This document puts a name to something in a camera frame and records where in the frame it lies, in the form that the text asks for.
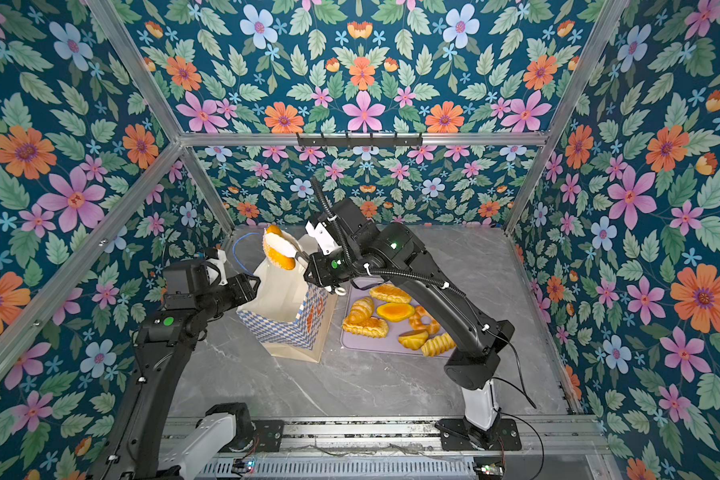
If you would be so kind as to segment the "braided flat pastry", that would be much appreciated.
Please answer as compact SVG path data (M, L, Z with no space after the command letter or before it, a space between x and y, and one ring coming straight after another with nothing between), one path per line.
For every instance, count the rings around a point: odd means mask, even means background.
M380 318L368 317L360 320L346 318L342 322L345 332L369 338L385 338L389 333L388 323Z

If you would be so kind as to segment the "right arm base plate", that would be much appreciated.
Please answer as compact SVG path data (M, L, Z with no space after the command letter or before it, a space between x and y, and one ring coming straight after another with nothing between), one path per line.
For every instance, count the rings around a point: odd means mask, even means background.
M482 430L465 418L443 418L434 424L445 451L520 451L522 443L517 424L499 418L488 430Z

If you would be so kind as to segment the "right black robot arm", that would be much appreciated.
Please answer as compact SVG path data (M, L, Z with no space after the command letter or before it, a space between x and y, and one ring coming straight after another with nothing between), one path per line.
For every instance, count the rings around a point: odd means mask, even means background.
M513 325L480 310L403 224L380 228L371 220L331 216L310 220L307 233L318 244L314 253L268 230L263 236L268 260L277 266L293 261L304 268L306 282L333 294L357 278L378 277L411 295L455 343L445 372L462 390L467 425L490 431L500 417L494 376L499 353L514 333Z

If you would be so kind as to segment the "lavender plastic tray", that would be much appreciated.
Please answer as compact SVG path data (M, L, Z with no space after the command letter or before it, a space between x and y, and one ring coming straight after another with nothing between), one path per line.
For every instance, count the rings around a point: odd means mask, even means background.
M380 284L391 284L391 283L389 283L389 282L384 283L379 279L358 280L356 282L356 284L354 286L352 286L349 290L349 294L348 294L349 306L347 308L345 317L342 320L342 322L347 318L352 304L355 301L359 300L360 298L371 297L369 295L369 290ZM376 300L374 298L372 298L372 299L374 301L375 308L374 308L374 312L371 317L380 318L376 313L376 309L380 305L384 304L385 302ZM418 301L413 299L413 297L412 297L412 302L410 303L410 305L412 305L414 308L416 306L421 306ZM386 321L386 322L389 325L389 333L385 338L369 338L369 337L364 337L364 336L360 336L360 335L354 335L354 334L345 332L342 329L342 334L341 334L342 346L347 349L350 349L350 350L357 350L357 351L363 351L363 352L424 356L421 353L420 349L419 350L408 350L408 349L402 347L398 343L397 338L400 334L413 330L409 325L408 319L403 320L401 322L397 322L397 323L392 323L392 322L388 322L388 321ZM440 324L440 327L441 327L440 332L436 336L447 333L441 324ZM444 358L452 350L450 350L442 355L436 356L436 357Z

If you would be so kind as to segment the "round orange bun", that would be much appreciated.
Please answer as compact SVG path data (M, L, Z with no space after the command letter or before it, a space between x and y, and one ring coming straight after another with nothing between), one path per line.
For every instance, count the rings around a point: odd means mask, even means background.
M298 249L278 226L267 227L262 238L262 248L267 259L276 267L286 271L296 267Z

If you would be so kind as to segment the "checkered paper bag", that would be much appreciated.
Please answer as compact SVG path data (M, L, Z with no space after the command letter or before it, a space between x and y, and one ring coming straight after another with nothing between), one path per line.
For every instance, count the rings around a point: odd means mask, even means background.
M254 271L261 279L256 299L239 307L236 313L271 356L318 363L336 297L303 278L307 256L319 250L317 242L309 236L296 239L282 232L301 247L296 267L282 270L265 256Z

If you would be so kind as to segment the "oval orange glazed bun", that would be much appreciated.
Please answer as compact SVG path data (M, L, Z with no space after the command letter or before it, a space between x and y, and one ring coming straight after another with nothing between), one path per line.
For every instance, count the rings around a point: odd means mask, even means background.
M408 303L384 303L376 309L376 313L388 322L397 323L412 317L416 310Z

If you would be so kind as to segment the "small yellow bun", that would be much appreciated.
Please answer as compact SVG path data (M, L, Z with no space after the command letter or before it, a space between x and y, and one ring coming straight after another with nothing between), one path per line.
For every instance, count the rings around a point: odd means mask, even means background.
M426 330L411 330L400 334L397 340L408 350L419 350L429 340L429 333Z

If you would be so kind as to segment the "small croissant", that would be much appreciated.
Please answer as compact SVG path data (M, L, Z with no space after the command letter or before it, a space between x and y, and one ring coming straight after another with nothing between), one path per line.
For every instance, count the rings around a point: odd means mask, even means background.
M371 318L374 308L374 301L371 297L360 298L352 304L346 322L360 324Z

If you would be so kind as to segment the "ridged long bread roll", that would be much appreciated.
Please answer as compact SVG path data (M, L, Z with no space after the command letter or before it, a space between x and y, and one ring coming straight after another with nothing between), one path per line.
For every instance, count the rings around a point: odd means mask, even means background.
M456 343L450 334L444 333L428 339L420 348L421 353L426 357L442 355L456 347Z

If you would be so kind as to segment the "black hook rail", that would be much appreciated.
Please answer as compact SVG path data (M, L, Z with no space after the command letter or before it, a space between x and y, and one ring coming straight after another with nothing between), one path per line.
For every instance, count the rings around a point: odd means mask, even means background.
M297 145L300 147L418 147L424 144L422 134L297 134Z

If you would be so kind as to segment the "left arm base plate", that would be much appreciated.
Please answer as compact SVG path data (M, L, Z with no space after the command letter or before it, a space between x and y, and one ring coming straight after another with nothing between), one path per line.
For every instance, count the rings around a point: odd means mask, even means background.
M284 437L283 420L253 420L241 431L244 453L275 453L280 451Z

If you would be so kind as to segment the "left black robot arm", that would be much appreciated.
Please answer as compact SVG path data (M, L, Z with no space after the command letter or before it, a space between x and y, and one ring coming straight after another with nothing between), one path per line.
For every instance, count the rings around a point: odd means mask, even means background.
M169 275L164 306L142 322L133 374L89 479L156 479L162 434L179 379L208 323L256 298L260 279L239 273L225 285Z

